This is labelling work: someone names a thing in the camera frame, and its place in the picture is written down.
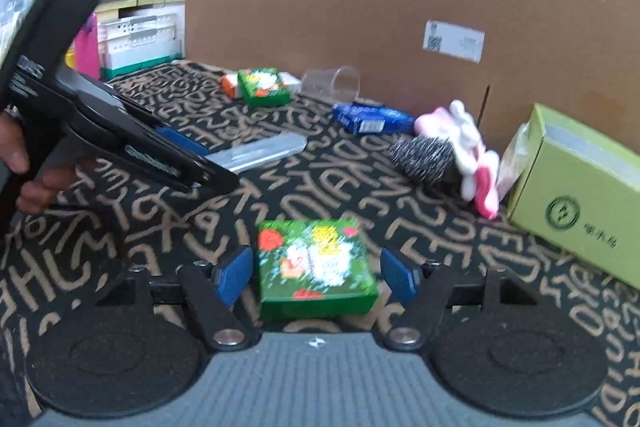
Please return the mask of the person's left hand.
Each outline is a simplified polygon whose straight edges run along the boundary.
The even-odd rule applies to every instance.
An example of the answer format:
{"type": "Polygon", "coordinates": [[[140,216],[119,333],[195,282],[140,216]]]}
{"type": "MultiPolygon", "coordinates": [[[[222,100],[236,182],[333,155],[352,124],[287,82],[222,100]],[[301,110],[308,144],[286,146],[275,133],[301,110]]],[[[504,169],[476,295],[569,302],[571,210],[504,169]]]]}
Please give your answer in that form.
{"type": "MultiPolygon", "coordinates": [[[[1,114],[1,160],[13,173],[28,173],[30,164],[22,130],[5,110],[1,114]]],[[[70,187],[78,168],[91,170],[94,167],[96,158],[85,157],[50,168],[39,181],[28,181],[21,187],[15,202],[16,209],[32,216],[43,213],[58,193],[70,187]]]]}

